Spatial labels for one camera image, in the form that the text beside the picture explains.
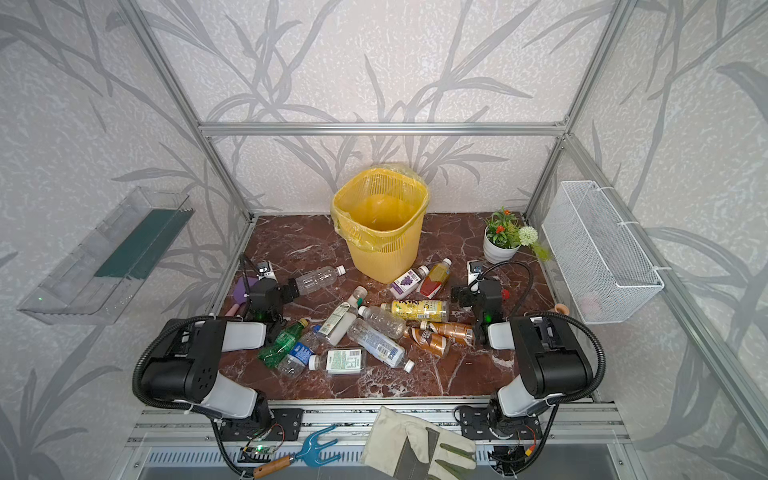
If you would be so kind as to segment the red juice bottle yellow cap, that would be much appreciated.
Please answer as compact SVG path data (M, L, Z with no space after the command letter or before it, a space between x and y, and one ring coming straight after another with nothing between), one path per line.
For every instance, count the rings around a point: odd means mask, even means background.
M449 258L444 258L436 264L422 281L419 293L428 299L433 299L448 282L451 266L452 260Z

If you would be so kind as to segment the yellow label tea bottle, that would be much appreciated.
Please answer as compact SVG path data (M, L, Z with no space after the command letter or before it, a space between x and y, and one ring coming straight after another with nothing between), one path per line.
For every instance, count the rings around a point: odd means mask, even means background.
M408 321L446 322L449 304L442 300L399 300L382 303L380 308Z

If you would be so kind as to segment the clear crushed plastic bottle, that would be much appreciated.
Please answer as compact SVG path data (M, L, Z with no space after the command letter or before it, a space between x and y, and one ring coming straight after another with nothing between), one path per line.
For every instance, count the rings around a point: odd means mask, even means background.
M321 267L297 277L295 279L297 291L300 296L309 295L333 285L345 274L346 269L343 265Z

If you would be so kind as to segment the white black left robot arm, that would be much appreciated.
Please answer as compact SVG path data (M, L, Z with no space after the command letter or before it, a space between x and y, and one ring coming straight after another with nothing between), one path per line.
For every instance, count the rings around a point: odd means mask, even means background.
M140 355L132 375L133 394L147 406L191 411L212 420L252 421L269 426L264 394L219 373L224 353L277 344L285 329L284 306L300 296L297 280L270 277L251 283L240 259L245 289L243 314L171 319Z

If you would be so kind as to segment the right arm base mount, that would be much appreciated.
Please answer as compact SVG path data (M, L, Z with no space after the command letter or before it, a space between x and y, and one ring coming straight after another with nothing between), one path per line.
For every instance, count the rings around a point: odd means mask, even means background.
M485 407L462 405L454 409L461 435L470 440L512 440L537 443L542 438L539 419L535 416L509 417L489 404Z

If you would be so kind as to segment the purple grape label bottle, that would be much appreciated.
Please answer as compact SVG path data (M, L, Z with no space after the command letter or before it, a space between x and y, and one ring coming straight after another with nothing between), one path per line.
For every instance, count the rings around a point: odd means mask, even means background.
M421 282L428 276L430 269L426 265L409 269L396 278L389 290L396 300L403 300L419 289Z

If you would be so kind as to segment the square green label bottle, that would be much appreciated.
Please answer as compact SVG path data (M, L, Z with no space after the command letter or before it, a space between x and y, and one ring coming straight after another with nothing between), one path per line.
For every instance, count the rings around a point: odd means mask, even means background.
M322 371L328 375L359 375L365 368L363 349L331 349L309 359L310 371Z

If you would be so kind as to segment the white green label bottle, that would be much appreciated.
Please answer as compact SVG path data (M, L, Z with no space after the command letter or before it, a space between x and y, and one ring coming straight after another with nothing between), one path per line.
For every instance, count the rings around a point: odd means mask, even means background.
M320 339L336 346L346 335L351 324L358 316L358 309L363 304L368 291L363 286L357 286L350 297L339 304L317 331Z

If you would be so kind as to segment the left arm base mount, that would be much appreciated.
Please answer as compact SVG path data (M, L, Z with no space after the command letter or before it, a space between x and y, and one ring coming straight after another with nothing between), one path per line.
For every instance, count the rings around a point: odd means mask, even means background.
M301 408L273 409L262 420L226 420L220 427L224 442L296 441L299 436L304 410Z

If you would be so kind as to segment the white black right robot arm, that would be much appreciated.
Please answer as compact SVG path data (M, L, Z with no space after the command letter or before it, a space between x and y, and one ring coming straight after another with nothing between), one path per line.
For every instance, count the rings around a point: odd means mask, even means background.
M503 313L500 281L491 276L506 266L520 267L527 275L523 293L509 314ZM532 417L588 397L607 371L603 346L585 324L557 311L521 312L534 279L530 265L508 260L478 272L465 286L451 288L451 301L475 316L477 341L515 353L518 376L490 402L490 415L496 419Z

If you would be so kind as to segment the green plastic bottle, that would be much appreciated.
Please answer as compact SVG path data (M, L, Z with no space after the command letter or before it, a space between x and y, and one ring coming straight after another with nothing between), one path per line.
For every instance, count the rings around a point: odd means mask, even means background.
M304 329L309 325L306 318L283 330L269 347L264 347L258 357L269 369L275 369L282 359L293 349Z

